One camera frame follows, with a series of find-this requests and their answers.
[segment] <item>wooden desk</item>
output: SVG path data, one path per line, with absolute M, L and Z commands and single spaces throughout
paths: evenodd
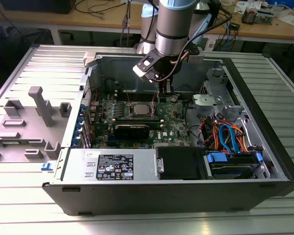
M 88 5 L 102 4 L 106 1 L 88 0 Z M 94 7 L 93 10 L 99 11 L 112 6 L 120 5 L 119 0 L 110 2 L 104 6 Z M 104 20 L 87 13 L 81 13 L 72 9 L 65 14 L 40 13 L 40 12 L 21 12 L 5 11 L 0 4 L 3 14 L 15 25 L 19 27 L 47 28 L 51 31 L 56 45 L 61 45 L 59 30 L 80 30 L 80 31 L 100 31 L 100 32 L 121 32 L 122 21 L 126 12 L 126 5 L 116 7 L 104 12 Z M 87 11 L 86 3 L 78 5 L 81 11 Z M 130 33 L 141 33 L 141 4 L 131 5 Z M 11 24 L 0 14 L 0 25 L 11 26 Z
M 234 11 L 235 6 L 226 7 L 230 12 Z M 241 20 L 242 14 L 235 13 L 231 20 L 232 23 L 240 24 L 240 29 L 236 37 L 237 40 L 242 41 L 256 41 L 269 43 L 290 43 L 294 44 L 294 26 L 278 20 L 273 19 L 272 24 L 245 24 Z M 208 38 L 206 50 L 212 49 L 216 39 L 221 38 L 225 33 L 222 26 L 219 26 L 205 35 Z
M 100 4 L 101 0 L 88 0 L 89 5 Z M 119 5 L 120 1 L 115 0 L 104 6 L 98 6 L 94 9 L 103 10 L 111 6 Z M 90 14 L 80 13 L 72 10 L 70 14 L 53 14 L 53 13 L 37 13 L 37 12 L 20 12 L 5 11 L 0 4 L 0 9 L 4 15 L 16 26 L 47 28 L 51 31 L 53 40 L 56 45 L 61 45 L 61 37 L 59 30 L 80 30 L 80 31 L 100 31 L 100 32 L 121 32 L 122 20 L 125 15 L 126 6 L 120 6 L 104 12 L 104 20 L 94 17 Z M 87 11 L 86 3 L 78 5 L 78 9 Z M 131 5 L 131 30 L 130 33 L 141 32 L 141 12 L 142 5 Z M 232 22 L 241 25 L 237 40 L 258 41 L 258 42 L 275 42 L 275 43 L 292 43 L 294 44 L 294 26 L 284 23 L 278 19 L 273 20 L 272 25 L 265 24 L 243 24 L 241 14 L 233 16 Z M 10 26 L 10 23 L 0 14 L 0 25 Z M 225 30 L 222 26 L 210 31 L 205 37 L 208 37 L 208 46 L 214 45 L 215 40 L 222 37 Z

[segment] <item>power supply label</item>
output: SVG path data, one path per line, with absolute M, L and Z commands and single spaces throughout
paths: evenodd
M 98 180 L 133 180 L 133 155 L 99 155 L 96 178 Z

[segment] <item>metal case frame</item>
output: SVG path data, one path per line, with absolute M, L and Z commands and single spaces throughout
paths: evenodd
M 190 61 L 198 63 L 202 59 L 193 56 Z M 294 164 L 233 62 L 222 57 L 210 57 L 209 60 L 222 64 L 288 180 L 171 181 L 158 184 L 148 181 L 130 184 L 65 182 L 62 180 L 70 149 L 64 148 L 54 181 L 44 183 L 43 189 L 69 215 L 248 211 L 269 197 L 284 196 L 293 191 Z

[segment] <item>motherboard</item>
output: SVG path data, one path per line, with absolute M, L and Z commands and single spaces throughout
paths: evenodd
M 98 95 L 91 106 L 95 138 L 92 148 L 151 149 L 159 146 L 190 146 L 183 121 L 182 100 L 170 97 L 151 102 Z

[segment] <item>circuit board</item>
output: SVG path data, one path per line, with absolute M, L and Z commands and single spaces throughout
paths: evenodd
M 92 148 L 136 148 L 150 149 L 157 146 L 190 146 L 190 137 L 185 127 L 182 113 L 182 100 L 173 103 L 168 98 L 166 102 L 156 103 L 156 114 L 161 120 L 161 128 L 150 130 L 148 139 L 109 141 L 113 138 L 115 116 L 122 114 L 129 116 L 129 103 L 116 101 L 113 96 L 107 95 L 97 100 L 92 112 L 92 125 L 95 127 L 95 141 Z

